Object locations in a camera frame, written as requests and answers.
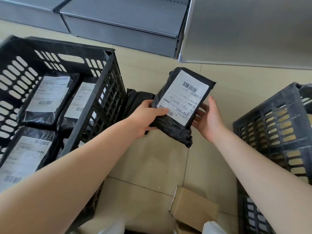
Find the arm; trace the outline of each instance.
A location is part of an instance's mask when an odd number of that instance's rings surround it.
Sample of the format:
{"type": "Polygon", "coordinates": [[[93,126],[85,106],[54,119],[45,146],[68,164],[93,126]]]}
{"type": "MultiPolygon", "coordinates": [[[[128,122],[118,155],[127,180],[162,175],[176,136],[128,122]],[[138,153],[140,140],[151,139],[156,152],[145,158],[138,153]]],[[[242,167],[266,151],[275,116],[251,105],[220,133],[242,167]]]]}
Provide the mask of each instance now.
{"type": "Polygon", "coordinates": [[[145,100],[127,119],[0,194],[3,234],[65,233],[131,143],[156,116],[145,100]]]}
{"type": "Polygon", "coordinates": [[[218,148],[275,232],[312,233],[312,186],[228,130],[212,97],[201,108],[193,126],[218,148]]]}

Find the black plastic crate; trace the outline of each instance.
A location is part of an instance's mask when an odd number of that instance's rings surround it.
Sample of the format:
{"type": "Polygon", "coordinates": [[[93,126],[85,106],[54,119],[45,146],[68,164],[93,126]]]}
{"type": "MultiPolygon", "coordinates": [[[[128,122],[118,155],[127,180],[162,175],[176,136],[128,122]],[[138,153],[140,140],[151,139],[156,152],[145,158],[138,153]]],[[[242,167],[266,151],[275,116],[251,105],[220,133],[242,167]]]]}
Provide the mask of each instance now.
{"type": "MultiPolygon", "coordinates": [[[[0,158],[18,129],[19,108],[42,76],[52,70],[99,77],[62,155],[119,120],[126,92],[114,49],[11,36],[0,47],[0,158]]],[[[93,217],[101,187],[68,231],[93,217]]]]}
{"type": "MultiPolygon", "coordinates": [[[[233,123],[236,135],[312,184],[312,84],[292,83],[233,123]]],[[[275,233],[237,181],[240,233],[275,233]]]]}

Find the cardboard box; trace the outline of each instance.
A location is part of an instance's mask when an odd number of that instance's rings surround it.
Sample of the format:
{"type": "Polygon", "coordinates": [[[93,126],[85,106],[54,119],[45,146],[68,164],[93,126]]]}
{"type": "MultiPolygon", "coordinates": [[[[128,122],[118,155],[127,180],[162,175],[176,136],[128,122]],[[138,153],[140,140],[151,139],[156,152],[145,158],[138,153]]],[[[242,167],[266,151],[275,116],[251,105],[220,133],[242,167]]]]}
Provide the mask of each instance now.
{"type": "Polygon", "coordinates": [[[169,212],[174,218],[202,232],[208,221],[216,221],[219,205],[178,186],[169,212]]]}
{"type": "Polygon", "coordinates": [[[200,234],[195,228],[192,228],[185,223],[177,221],[174,227],[174,234],[200,234]]]}

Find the forearm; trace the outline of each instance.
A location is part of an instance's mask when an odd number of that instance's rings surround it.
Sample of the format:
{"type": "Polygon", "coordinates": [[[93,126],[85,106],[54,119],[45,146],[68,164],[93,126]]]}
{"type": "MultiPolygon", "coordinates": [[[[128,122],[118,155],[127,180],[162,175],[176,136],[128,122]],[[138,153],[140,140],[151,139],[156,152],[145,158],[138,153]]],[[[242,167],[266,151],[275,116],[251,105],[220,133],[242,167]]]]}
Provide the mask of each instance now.
{"type": "Polygon", "coordinates": [[[136,133],[123,120],[1,193],[1,233],[64,233],[136,133]],[[12,225],[14,220],[19,225],[12,225]]]}
{"type": "Polygon", "coordinates": [[[224,128],[214,144],[276,233],[311,233],[312,187],[224,128]]]}

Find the hand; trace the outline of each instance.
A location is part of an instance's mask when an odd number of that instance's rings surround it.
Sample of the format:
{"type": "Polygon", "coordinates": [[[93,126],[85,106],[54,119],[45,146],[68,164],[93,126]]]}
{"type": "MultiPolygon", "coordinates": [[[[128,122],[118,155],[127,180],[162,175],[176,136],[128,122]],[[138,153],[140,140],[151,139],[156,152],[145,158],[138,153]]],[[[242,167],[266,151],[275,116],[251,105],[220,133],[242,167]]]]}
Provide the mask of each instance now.
{"type": "Polygon", "coordinates": [[[208,97],[208,102],[209,106],[206,104],[200,106],[205,111],[197,110],[192,126],[194,126],[206,140],[213,143],[216,134],[226,127],[216,101],[212,96],[208,97]]]}
{"type": "Polygon", "coordinates": [[[155,120],[157,116],[166,115],[169,111],[168,108],[151,108],[153,100],[144,100],[140,106],[127,118],[138,129],[138,138],[145,134],[145,131],[156,130],[156,127],[149,125],[155,120]]]}

